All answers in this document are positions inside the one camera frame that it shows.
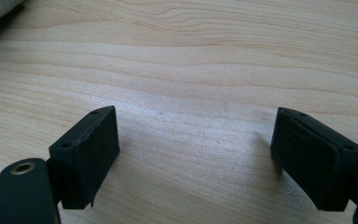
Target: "wooden surface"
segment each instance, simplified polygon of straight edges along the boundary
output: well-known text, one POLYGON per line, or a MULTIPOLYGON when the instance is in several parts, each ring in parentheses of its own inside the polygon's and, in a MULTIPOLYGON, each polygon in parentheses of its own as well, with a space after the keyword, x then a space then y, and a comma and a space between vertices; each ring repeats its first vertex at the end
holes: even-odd
POLYGON ((269 143, 278 106, 358 143, 358 1, 30 0, 0 21, 0 171, 105 105, 122 150, 63 223, 351 223, 269 143))

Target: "screw hole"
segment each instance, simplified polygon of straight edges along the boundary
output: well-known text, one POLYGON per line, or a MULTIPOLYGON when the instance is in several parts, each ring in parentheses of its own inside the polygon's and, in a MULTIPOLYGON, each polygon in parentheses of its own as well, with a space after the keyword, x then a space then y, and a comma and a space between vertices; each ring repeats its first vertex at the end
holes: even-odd
POLYGON ((33 169, 34 169, 34 163, 33 162, 26 162, 26 163, 23 163, 23 164, 20 164, 20 165, 16 166, 10 172, 13 175, 23 175, 25 173, 30 172, 33 169))
POLYGON ((352 150, 352 149, 353 149, 353 147, 351 147, 350 145, 344 145, 344 147, 345 147, 346 149, 349 149, 349 150, 352 150))
POLYGON ((72 145, 72 143, 64 143, 62 144, 62 147, 70 147, 72 145))

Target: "wooden table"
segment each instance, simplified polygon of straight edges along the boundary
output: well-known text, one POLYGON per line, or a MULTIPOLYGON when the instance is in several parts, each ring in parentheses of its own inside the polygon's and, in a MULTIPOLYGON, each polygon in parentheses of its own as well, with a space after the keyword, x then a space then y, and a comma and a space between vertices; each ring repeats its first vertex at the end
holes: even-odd
POLYGON ((0 21, 0 172, 106 105, 121 152, 62 223, 351 223, 269 144, 278 106, 358 143, 358 1, 30 0, 0 21))

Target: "wood grain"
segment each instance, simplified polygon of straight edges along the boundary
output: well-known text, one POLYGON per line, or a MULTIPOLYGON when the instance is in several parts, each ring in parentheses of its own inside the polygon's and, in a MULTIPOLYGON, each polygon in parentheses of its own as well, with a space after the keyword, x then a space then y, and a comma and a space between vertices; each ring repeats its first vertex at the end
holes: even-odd
POLYGON ((0 171, 105 105, 122 151, 63 223, 351 223, 269 143, 278 106, 358 143, 358 1, 29 0, 0 21, 0 171))

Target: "light wood tabletop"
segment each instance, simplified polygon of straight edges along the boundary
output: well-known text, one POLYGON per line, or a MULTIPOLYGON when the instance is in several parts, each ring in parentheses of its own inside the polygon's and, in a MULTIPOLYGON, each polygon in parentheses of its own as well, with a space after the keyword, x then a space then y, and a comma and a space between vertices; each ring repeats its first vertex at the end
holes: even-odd
POLYGON ((62 223, 351 223, 269 145, 279 106, 358 144, 358 1, 29 0, 0 20, 0 172, 106 105, 121 152, 62 223))

